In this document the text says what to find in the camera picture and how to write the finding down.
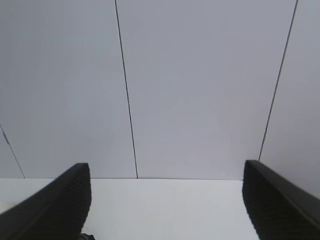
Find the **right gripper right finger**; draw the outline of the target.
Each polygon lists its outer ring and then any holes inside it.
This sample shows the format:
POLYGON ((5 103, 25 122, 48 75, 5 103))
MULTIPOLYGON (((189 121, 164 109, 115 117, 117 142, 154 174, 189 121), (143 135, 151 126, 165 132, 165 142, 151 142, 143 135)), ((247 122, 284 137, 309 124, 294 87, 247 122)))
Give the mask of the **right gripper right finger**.
POLYGON ((261 240, 318 240, 320 200, 257 160, 246 160, 242 198, 261 240))

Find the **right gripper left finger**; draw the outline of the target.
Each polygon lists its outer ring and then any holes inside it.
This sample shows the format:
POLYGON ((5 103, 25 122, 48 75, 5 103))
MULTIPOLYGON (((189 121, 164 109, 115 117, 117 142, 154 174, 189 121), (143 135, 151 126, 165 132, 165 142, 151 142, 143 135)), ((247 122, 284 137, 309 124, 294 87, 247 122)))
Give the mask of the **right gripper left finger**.
POLYGON ((2 240, 77 240, 91 206, 88 163, 77 163, 0 215, 2 240))

